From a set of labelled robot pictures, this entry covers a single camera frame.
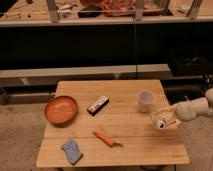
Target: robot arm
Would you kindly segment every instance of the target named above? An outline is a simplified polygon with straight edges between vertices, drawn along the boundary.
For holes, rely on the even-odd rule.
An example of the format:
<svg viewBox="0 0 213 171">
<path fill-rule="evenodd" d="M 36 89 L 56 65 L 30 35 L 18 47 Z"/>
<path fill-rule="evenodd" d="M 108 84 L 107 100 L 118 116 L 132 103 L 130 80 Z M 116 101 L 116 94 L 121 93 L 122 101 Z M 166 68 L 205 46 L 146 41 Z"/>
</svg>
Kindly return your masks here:
<svg viewBox="0 0 213 171">
<path fill-rule="evenodd" d="M 170 113 L 169 119 L 163 117 L 165 112 Z M 164 129 L 176 123 L 176 120 L 188 122 L 199 116 L 213 117 L 213 88 L 206 91 L 205 97 L 178 102 L 150 114 L 152 123 L 157 129 Z"/>
</svg>

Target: white cup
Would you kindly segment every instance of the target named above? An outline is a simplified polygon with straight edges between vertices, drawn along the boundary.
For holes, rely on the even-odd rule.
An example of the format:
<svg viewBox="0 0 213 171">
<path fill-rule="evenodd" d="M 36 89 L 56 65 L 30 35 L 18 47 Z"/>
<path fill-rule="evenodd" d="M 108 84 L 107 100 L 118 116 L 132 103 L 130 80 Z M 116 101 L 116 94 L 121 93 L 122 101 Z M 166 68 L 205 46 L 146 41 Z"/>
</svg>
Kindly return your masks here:
<svg viewBox="0 0 213 171">
<path fill-rule="evenodd" d="M 138 94 L 138 108 L 140 112 L 151 112 L 155 104 L 155 95 L 149 90 L 142 90 Z"/>
</svg>

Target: orange bowl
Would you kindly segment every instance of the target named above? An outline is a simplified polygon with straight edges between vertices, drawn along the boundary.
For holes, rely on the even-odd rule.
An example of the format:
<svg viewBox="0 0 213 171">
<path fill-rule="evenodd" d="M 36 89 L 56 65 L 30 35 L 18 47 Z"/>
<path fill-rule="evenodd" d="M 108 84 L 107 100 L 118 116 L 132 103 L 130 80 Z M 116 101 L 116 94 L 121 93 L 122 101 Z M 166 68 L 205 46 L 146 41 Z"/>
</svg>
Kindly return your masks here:
<svg viewBox="0 0 213 171">
<path fill-rule="evenodd" d="M 48 102 L 44 114 L 47 120 L 61 125 L 72 120 L 78 112 L 77 102 L 70 96 L 58 96 Z"/>
</svg>

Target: wooden table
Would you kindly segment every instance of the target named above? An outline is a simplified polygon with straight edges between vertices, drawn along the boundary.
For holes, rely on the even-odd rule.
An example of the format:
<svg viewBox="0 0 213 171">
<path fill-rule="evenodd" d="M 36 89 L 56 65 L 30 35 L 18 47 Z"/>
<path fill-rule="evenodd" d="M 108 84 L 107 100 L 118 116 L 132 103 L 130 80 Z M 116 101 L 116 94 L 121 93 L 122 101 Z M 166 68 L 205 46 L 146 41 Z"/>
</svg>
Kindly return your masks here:
<svg viewBox="0 0 213 171">
<path fill-rule="evenodd" d="M 69 95 L 78 102 L 79 113 L 65 128 L 47 123 L 37 167 L 72 167 L 62 144 L 74 139 L 84 154 L 76 167 L 186 164 L 189 158 L 176 125 L 155 130 L 147 113 L 140 113 L 137 94 L 151 90 L 156 94 L 155 108 L 168 106 L 158 80 L 62 81 L 56 96 Z M 95 117 L 86 111 L 99 96 L 110 99 Z M 124 147 L 110 148 L 92 134 L 102 130 Z"/>
</svg>

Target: concrete floor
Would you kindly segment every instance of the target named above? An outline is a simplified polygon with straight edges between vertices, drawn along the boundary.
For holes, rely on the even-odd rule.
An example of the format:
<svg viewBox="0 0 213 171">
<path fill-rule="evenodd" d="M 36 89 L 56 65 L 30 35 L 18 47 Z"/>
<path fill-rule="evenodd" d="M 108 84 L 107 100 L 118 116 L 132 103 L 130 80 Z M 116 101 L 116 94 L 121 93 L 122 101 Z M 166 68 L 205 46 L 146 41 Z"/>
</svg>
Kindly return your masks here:
<svg viewBox="0 0 213 171">
<path fill-rule="evenodd" d="M 0 106 L 0 171 L 55 171 L 35 166 L 45 128 L 44 106 L 45 103 Z M 177 170 L 213 171 L 213 118 L 200 117 L 180 124 L 178 129 L 191 163 L 177 166 Z M 139 167 L 79 170 L 142 171 Z"/>
</svg>

